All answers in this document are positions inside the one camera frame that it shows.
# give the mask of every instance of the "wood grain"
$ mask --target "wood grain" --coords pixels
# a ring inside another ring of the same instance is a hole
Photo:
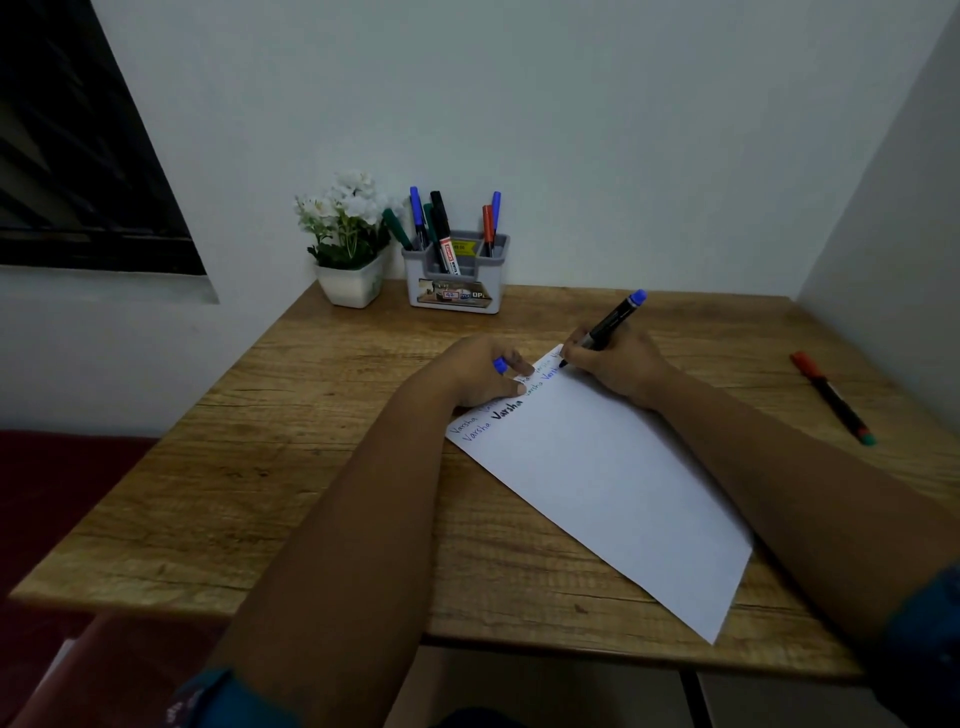
[[[458,337],[532,359],[623,298],[512,286],[496,316],[429,311],[388,282],[365,310],[310,287],[17,587],[74,608],[232,615],[399,383]],[[960,511],[960,443],[782,298],[655,293],[642,320],[682,369]],[[794,370],[809,352],[871,426],[860,446]],[[855,679],[851,653],[759,550],[715,646],[450,443],[427,637]]]

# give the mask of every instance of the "gray pen holder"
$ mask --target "gray pen holder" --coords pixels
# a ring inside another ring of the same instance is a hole
[[[481,252],[483,235],[473,231],[451,231],[453,240],[474,243]],[[503,263],[510,249],[510,235],[497,234],[492,255],[457,255],[460,276],[444,271],[437,246],[424,251],[401,251],[407,272],[407,297],[410,305],[440,308],[444,311],[496,313],[503,298]]]

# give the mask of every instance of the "left hand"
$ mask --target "left hand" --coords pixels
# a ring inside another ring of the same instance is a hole
[[[534,372],[513,344],[486,334],[468,336],[422,369],[434,386],[444,387],[461,407],[475,407],[498,397],[518,397],[526,387],[493,368],[502,356],[511,369],[524,376]]]

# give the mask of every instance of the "left arm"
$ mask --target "left arm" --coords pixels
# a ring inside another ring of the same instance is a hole
[[[488,336],[404,382],[291,535],[210,657],[304,726],[380,726],[413,661],[430,596],[434,499],[457,405],[518,394]]]

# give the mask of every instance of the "sticker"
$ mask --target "sticker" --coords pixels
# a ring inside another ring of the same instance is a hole
[[[453,280],[420,279],[417,303],[445,303],[470,308],[486,308],[493,298],[479,280],[459,283]]]
[[[476,240],[451,240],[453,252],[457,255],[472,255],[476,257]]]

